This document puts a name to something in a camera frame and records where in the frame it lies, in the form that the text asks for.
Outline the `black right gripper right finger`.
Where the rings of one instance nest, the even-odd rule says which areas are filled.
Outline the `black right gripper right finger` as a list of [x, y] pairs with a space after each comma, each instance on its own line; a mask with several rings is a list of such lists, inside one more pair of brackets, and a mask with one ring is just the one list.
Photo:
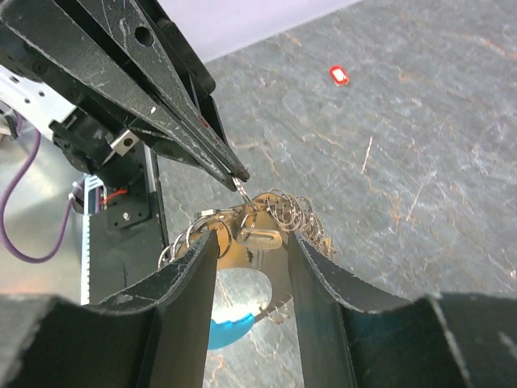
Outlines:
[[516, 301], [370, 285], [299, 234], [288, 242], [307, 387], [513, 387]]

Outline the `silver key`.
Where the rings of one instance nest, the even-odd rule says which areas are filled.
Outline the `silver key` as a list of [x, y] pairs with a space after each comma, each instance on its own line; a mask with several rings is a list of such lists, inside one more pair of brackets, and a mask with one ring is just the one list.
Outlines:
[[244, 227], [237, 235], [237, 243], [250, 250], [275, 250], [282, 247], [283, 239], [278, 230]]

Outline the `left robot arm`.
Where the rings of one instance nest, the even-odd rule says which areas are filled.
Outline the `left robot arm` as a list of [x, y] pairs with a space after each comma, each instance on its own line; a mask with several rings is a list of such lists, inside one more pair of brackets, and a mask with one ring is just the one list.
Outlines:
[[133, 151], [204, 170], [228, 189], [231, 150], [215, 82], [157, 1], [4, 1], [1, 100], [109, 188], [143, 173]]

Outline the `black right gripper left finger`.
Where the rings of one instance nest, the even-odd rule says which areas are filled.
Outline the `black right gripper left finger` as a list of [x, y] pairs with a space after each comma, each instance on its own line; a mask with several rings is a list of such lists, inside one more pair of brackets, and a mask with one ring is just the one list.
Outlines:
[[216, 278], [207, 232], [172, 264], [97, 305], [1, 297], [4, 387], [199, 387]]

